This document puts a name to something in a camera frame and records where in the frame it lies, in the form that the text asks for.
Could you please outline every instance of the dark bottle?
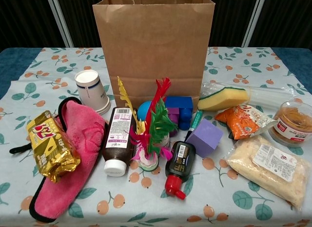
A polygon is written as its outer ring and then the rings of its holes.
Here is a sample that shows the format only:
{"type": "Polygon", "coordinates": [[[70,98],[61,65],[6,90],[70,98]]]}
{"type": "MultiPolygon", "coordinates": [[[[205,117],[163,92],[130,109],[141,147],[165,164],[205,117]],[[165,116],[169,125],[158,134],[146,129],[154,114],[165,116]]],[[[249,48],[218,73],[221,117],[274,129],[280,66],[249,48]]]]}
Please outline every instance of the dark bottle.
{"type": "Polygon", "coordinates": [[[133,157],[134,145],[130,140],[130,127],[136,130],[136,122],[131,110],[113,108],[102,150],[105,159],[104,171],[109,176],[123,176],[133,157]]]}
{"type": "Polygon", "coordinates": [[[174,155],[166,164],[167,181],[165,190],[167,195],[175,195],[185,199],[185,193],[180,188],[187,181],[195,159],[196,149],[192,144],[177,141],[173,145],[174,155]]]}

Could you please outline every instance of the tablecloth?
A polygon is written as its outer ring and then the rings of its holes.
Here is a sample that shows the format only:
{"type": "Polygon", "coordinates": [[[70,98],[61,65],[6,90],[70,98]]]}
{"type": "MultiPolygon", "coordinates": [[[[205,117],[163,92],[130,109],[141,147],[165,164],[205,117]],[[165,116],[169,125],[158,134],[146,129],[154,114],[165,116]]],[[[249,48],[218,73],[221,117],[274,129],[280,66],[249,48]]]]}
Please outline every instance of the tablecloth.
{"type": "MultiPolygon", "coordinates": [[[[74,76],[83,69],[99,72],[112,107],[103,115],[108,120],[116,105],[101,48],[43,48],[18,81],[12,81],[0,100],[0,226],[42,226],[29,214],[28,205],[42,176],[38,174],[32,152],[11,155],[9,149],[29,143],[26,124],[45,110],[57,112],[66,97],[78,96],[74,76]]],[[[203,82],[217,81],[257,87],[289,87],[297,97],[312,104],[311,94],[292,75],[271,48],[210,47],[207,51],[203,82]]],[[[258,106],[267,115],[273,110],[258,106]]],[[[100,156],[92,175],[66,213],[46,226],[307,226],[312,219],[312,183],[308,183],[302,211],[285,200],[257,187],[222,163],[233,147],[226,125],[214,120],[216,113],[204,117],[224,132],[210,166],[196,156],[192,175],[182,189],[186,200],[167,197],[161,160],[154,172],[145,172],[132,163],[123,177],[107,177],[100,156]],[[249,203],[235,201],[244,194],[249,203]],[[209,209],[209,217],[204,215],[209,209]]],[[[171,143],[184,140],[180,131],[171,143]]],[[[280,149],[312,162],[311,143],[287,148],[264,136],[280,149]]]]}

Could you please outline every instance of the blue cloth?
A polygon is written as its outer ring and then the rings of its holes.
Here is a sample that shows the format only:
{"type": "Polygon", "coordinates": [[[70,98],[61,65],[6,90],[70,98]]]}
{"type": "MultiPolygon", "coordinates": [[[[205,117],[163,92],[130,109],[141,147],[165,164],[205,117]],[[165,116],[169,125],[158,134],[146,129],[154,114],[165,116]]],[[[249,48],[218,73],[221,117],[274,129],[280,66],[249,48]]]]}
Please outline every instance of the blue cloth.
{"type": "Polygon", "coordinates": [[[7,48],[0,53],[0,99],[8,91],[11,81],[25,72],[42,48],[7,48]]]}
{"type": "Polygon", "coordinates": [[[272,48],[289,71],[312,93],[312,52],[307,48],[272,48]]]}

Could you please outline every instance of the red bottle cap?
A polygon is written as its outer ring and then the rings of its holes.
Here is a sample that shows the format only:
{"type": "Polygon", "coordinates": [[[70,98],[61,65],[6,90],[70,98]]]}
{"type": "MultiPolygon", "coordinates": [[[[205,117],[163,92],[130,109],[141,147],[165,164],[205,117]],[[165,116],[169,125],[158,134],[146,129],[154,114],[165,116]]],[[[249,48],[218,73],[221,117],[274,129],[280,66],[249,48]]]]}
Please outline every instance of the red bottle cap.
{"type": "Polygon", "coordinates": [[[182,185],[182,179],[174,176],[174,175],[169,175],[167,178],[167,181],[165,183],[165,190],[167,195],[175,195],[179,199],[185,199],[185,193],[180,191],[182,185]]]}

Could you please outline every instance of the white label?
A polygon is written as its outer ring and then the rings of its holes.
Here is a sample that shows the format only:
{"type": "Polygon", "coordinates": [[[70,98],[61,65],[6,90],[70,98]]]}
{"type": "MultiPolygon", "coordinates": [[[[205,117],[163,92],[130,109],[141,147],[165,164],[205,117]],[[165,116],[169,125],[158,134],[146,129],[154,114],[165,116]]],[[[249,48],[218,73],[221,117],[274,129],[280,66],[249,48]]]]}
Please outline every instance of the white label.
{"type": "Polygon", "coordinates": [[[277,132],[279,132],[285,138],[288,138],[292,141],[303,142],[308,140],[312,133],[302,132],[293,129],[292,127],[286,125],[280,118],[277,120],[278,124],[274,126],[277,132]]]}
{"type": "Polygon", "coordinates": [[[287,182],[293,180],[297,160],[293,156],[282,152],[280,149],[261,144],[253,162],[287,182]]]}
{"type": "Polygon", "coordinates": [[[181,145],[180,146],[180,149],[179,149],[179,153],[178,153],[178,157],[180,157],[180,158],[183,158],[184,157],[184,152],[185,152],[185,146],[184,145],[181,145]]]}
{"type": "Polygon", "coordinates": [[[132,113],[128,108],[115,110],[106,148],[127,148],[132,113]]]}

